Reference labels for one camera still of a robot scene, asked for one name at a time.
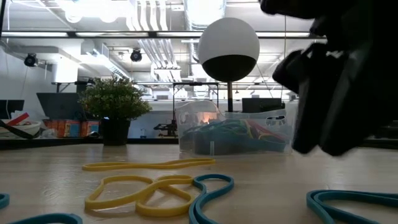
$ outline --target black and white sphere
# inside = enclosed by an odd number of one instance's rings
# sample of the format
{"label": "black and white sphere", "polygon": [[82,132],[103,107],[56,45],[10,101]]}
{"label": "black and white sphere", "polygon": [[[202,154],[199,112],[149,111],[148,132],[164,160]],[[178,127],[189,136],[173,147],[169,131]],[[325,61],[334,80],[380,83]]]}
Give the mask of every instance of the black and white sphere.
{"label": "black and white sphere", "polygon": [[235,82],[253,70],[260,54],[256,31],[237,18],[210,24],[199,40],[199,61],[215,80]]}

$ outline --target plastic storage bin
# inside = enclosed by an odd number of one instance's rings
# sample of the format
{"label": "plastic storage bin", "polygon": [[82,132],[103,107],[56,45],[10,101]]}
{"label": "plastic storage bin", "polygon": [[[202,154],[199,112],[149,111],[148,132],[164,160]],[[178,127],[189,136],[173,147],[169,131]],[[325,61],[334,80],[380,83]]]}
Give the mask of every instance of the plastic storage bin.
{"label": "plastic storage bin", "polygon": [[176,109],[180,150],[201,155],[290,153],[294,119],[286,110],[225,113],[208,100]]}

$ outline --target wooden table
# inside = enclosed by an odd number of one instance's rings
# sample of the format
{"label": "wooden table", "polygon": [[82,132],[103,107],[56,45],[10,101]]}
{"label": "wooden table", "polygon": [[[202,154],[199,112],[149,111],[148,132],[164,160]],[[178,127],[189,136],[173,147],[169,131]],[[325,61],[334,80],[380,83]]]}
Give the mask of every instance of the wooden table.
{"label": "wooden table", "polygon": [[[210,166],[179,170],[129,169],[105,172],[82,171],[91,162],[163,162],[188,158],[176,145],[75,145],[0,151],[0,192],[11,195],[11,204],[0,210],[0,223],[43,213],[75,213],[84,223],[188,223],[187,215],[173,218],[142,217],[134,204],[120,208],[85,211],[84,198],[98,182],[111,175],[192,176],[220,173],[233,176],[235,188],[205,206],[205,214],[220,223],[321,223],[305,205],[305,194],[315,189],[397,192],[398,151],[358,149],[343,158],[332,158],[321,151],[308,156],[293,153],[255,154],[217,157]],[[224,182],[205,182],[209,190]],[[111,199],[133,193],[145,184],[119,182],[106,186],[100,198]],[[191,194],[192,186],[179,185]],[[156,192],[148,205],[168,207],[183,199]],[[381,223],[396,223],[397,210],[354,202],[330,202]]]}

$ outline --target potted plant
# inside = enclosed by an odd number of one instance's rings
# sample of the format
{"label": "potted plant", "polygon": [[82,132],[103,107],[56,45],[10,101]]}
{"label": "potted plant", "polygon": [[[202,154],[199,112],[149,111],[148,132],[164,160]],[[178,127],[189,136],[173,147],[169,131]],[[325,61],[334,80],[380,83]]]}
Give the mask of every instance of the potted plant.
{"label": "potted plant", "polygon": [[142,91],[134,88],[127,78],[115,74],[111,78],[95,78],[80,98],[84,109],[101,120],[104,145],[120,146],[127,143],[131,120],[150,111]]}

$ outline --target blue rubber band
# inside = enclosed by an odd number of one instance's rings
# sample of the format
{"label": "blue rubber band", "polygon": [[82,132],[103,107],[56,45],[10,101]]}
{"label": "blue rubber band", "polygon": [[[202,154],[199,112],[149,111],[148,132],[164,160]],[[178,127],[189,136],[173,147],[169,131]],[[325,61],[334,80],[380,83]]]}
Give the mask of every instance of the blue rubber band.
{"label": "blue rubber band", "polygon": [[0,194],[0,209],[7,207],[10,204],[9,194]]}
{"label": "blue rubber band", "polygon": [[[201,183],[203,180],[207,179],[221,179],[228,182],[228,184],[218,190],[207,193],[206,185]],[[193,180],[193,185],[201,190],[200,195],[193,201],[189,207],[189,223],[190,224],[217,224],[217,222],[210,220],[203,214],[203,206],[213,200],[214,198],[220,197],[228,193],[234,187],[234,179],[227,175],[222,174],[207,174],[195,177]]]}
{"label": "blue rubber band", "polygon": [[38,223],[83,224],[83,220],[75,214],[51,213],[51,214],[38,215],[36,217],[26,218],[24,220],[12,222],[10,224],[38,224]]}
{"label": "blue rubber band", "polygon": [[398,194],[358,192],[349,190],[314,190],[307,193],[307,207],[313,210],[325,224],[335,224],[334,220],[355,224],[377,224],[359,215],[345,212],[323,203],[327,200],[349,200],[398,207]]}
{"label": "blue rubber band", "polygon": [[[0,209],[10,204],[9,194],[0,194]],[[9,224],[47,224],[47,223],[63,223],[63,224],[83,224],[83,220],[75,214],[51,213],[30,217]]]}

